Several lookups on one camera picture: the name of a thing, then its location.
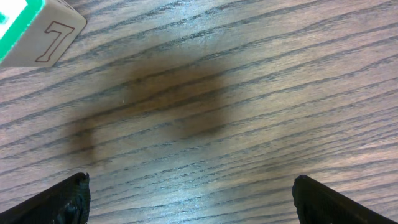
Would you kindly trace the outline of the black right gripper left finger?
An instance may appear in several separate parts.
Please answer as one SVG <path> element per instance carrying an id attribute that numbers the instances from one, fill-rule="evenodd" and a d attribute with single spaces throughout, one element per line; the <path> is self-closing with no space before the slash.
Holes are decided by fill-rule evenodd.
<path id="1" fill-rule="evenodd" d="M 90 201 L 90 176 L 79 172 L 2 212 L 1 224 L 86 224 Z"/>

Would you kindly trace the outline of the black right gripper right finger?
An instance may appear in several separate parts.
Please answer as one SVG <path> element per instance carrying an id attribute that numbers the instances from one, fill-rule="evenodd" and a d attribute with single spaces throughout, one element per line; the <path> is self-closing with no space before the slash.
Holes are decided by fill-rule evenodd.
<path id="1" fill-rule="evenodd" d="M 397 224 L 307 175 L 294 180 L 292 196 L 300 224 Z"/>

